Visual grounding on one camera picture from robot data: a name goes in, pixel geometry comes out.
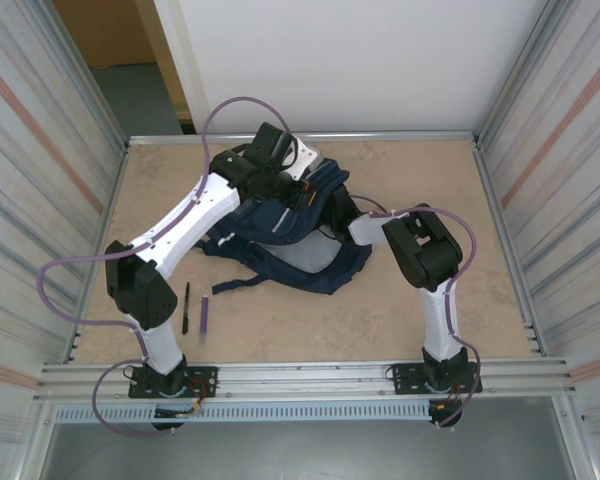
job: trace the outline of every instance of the black pen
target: black pen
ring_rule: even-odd
[[[184,291],[184,313],[182,314],[182,334],[186,335],[189,331],[189,282]]]

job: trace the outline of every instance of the ventilation grille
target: ventilation grille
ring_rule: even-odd
[[[170,423],[154,418],[156,404],[104,405],[100,413],[110,423]],[[429,420],[427,400],[350,402],[207,403],[197,416],[177,421],[289,422],[321,420]],[[56,423],[97,423],[90,405],[66,405],[58,409]]]

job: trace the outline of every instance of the purple marker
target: purple marker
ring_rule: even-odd
[[[202,297],[200,303],[200,343],[204,343],[205,337],[207,336],[207,317],[209,315],[209,297],[206,295]]]

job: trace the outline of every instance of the corrugated metal wall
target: corrugated metal wall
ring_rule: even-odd
[[[36,271],[94,251],[124,152],[62,29],[45,2],[0,2],[0,478],[41,366],[62,361],[71,333],[40,302]],[[88,268],[49,275],[68,311]]]
[[[545,347],[568,359],[600,452],[600,0],[571,2],[484,147]]]

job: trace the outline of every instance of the gray floor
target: gray floor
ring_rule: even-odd
[[[131,135],[181,135],[157,64],[91,69],[123,130]]]
[[[42,478],[571,479],[557,429],[549,399],[478,399],[453,432],[426,422],[219,423],[129,439],[61,425]]]

